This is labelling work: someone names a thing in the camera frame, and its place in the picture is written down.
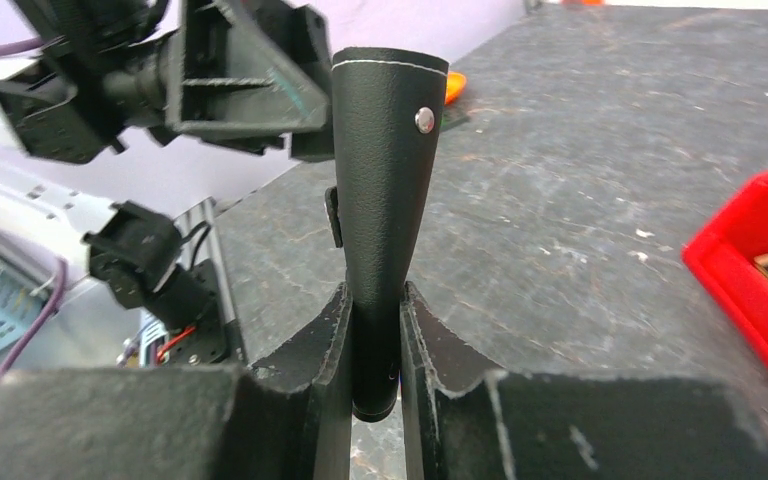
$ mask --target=purple cable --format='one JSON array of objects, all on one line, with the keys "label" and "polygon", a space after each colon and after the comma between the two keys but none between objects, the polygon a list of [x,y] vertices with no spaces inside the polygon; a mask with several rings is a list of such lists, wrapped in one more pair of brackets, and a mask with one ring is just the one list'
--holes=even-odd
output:
[{"label": "purple cable", "polygon": [[21,40],[13,43],[5,43],[0,45],[0,57],[9,57],[10,55],[18,55],[31,50],[42,48],[43,41],[39,38],[29,38],[27,40]]},{"label": "purple cable", "polygon": [[45,322],[47,322],[49,318],[54,316],[54,313],[60,307],[60,303],[63,301],[63,296],[66,293],[66,268],[66,261],[63,259],[58,259],[57,279],[54,292],[52,292],[51,296],[48,298],[48,301],[45,302],[45,306],[42,308],[42,311],[40,312],[39,316],[37,316],[36,320],[34,320],[34,323],[32,323],[28,328],[28,331],[22,335],[22,338],[16,342],[16,345],[13,345],[13,348],[11,348],[10,352],[7,353],[7,357],[3,362],[1,362],[0,380],[1,377],[3,377],[8,370],[10,370],[10,367],[16,363],[16,359],[19,358],[19,355],[22,354],[22,350],[28,346],[28,343],[32,338],[34,338],[34,335],[36,335],[40,328],[45,325]]}]

